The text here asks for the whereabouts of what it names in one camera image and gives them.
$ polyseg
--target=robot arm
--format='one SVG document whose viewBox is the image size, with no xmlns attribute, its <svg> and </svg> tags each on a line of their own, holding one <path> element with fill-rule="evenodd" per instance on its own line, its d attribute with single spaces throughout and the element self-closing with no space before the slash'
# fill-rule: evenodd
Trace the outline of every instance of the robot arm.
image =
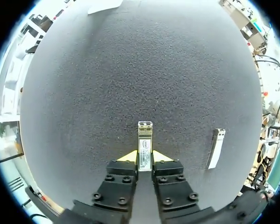
<svg viewBox="0 0 280 224">
<path fill-rule="evenodd" d="M 93 205 L 74 201 L 55 224 L 127 224 L 131 218 L 133 195 L 138 180 L 138 163 L 113 160 L 98 191 L 92 194 Z M 179 161 L 159 161 L 151 172 L 163 224 L 253 223 L 267 205 L 254 191 L 245 192 L 231 204 L 214 212 L 201 210 L 199 195 L 183 175 Z"/>
</svg>

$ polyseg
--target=screw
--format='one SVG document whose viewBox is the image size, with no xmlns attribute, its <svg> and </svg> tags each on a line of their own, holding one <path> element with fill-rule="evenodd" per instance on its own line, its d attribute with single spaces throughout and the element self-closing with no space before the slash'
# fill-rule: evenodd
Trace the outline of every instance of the screw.
<svg viewBox="0 0 280 224">
<path fill-rule="evenodd" d="M 126 205 L 127 204 L 127 201 L 124 197 L 121 197 L 119 200 L 118 200 L 118 204 L 119 205 Z"/>
<path fill-rule="evenodd" d="M 189 199 L 191 200 L 197 200 L 198 199 L 198 194 L 196 192 L 193 192 L 189 195 Z"/>
<path fill-rule="evenodd" d="M 159 179 L 159 182 L 160 182 L 160 183 L 166 183 L 167 180 L 168 180 L 168 179 L 167 179 L 166 177 L 162 176 L 162 177 Z"/>
<path fill-rule="evenodd" d="M 99 201 L 100 199 L 102 199 L 102 195 L 100 193 L 96 192 L 92 195 L 92 199 L 94 201 Z"/>
<path fill-rule="evenodd" d="M 163 201 L 163 204 L 166 205 L 166 206 L 170 206 L 172 205 L 173 201 L 171 200 L 170 197 L 167 197 L 164 201 Z"/>
<path fill-rule="evenodd" d="M 178 181 L 184 181 L 184 180 L 185 180 L 184 175 L 183 175 L 183 174 L 178 175 L 178 176 L 177 176 L 177 180 L 178 180 Z"/>
<path fill-rule="evenodd" d="M 114 181 L 114 177 L 110 174 L 108 174 L 105 178 L 105 181 Z"/>
<path fill-rule="evenodd" d="M 237 215 L 238 219 L 243 219 L 246 217 L 246 213 L 244 211 L 240 211 Z"/>
<path fill-rule="evenodd" d="M 132 180 L 129 176 L 125 176 L 124 178 L 122 178 L 122 182 L 123 183 L 130 183 Z"/>
<path fill-rule="evenodd" d="M 231 204 L 228 206 L 229 209 L 235 209 L 236 207 L 237 207 L 237 205 L 234 204 L 234 203 L 231 203 Z"/>
</svg>

